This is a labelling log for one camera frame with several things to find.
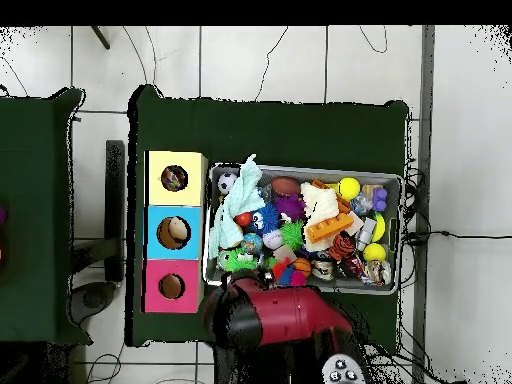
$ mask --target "dark green mat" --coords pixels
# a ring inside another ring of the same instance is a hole
[[[401,101],[373,106],[174,100],[160,97],[153,86],[139,87],[129,108],[127,248],[129,257],[135,254],[135,263],[127,264],[126,341],[138,346],[146,340],[207,337],[201,310],[195,315],[140,312],[145,150],[197,151],[210,162],[241,162],[256,153],[258,164],[403,175],[407,114]],[[395,352],[396,294],[326,298],[336,299],[363,326],[366,321],[370,340]]]
[[[1,341],[89,341],[67,314],[67,129],[82,94],[0,97],[0,205],[8,212],[0,227]]]

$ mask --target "soccer ball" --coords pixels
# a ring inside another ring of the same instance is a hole
[[[235,174],[230,172],[222,174],[219,178],[219,182],[217,183],[220,192],[224,195],[228,194],[237,178],[238,177]]]

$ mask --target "tennis ball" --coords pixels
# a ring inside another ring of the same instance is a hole
[[[364,248],[363,251],[364,260],[369,261],[385,261],[386,260],[386,249],[380,244],[370,243]]]
[[[343,199],[350,202],[359,194],[359,191],[361,191],[361,186],[355,178],[346,177],[341,179],[340,193]]]

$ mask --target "blue box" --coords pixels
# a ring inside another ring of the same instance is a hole
[[[148,259],[189,259],[200,258],[202,240],[201,211],[199,207],[148,206]],[[190,238],[181,248],[168,249],[160,244],[157,231],[165,218],[179,217],[190,229]]]

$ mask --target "black stand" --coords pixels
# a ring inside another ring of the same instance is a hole
[[[124,277],[124,185],[125,148],[120,140],[108,140],[105,164],[105,229],[102,240],[73,248],[71,270],[76,274],[95,262],[104,261],[107,283],[89,283],[71,292],[71,316],[77,324],[103,311],[114,297],[116,285]]]
[[[103,44],[103,47],[105,47],[107,50],[110,50],[110,44],[108,43],[107,39],[101,32],[100,27],[91,26],[92,30],[96,34],[96,37],[98,37],[101,41],[101,44]]]

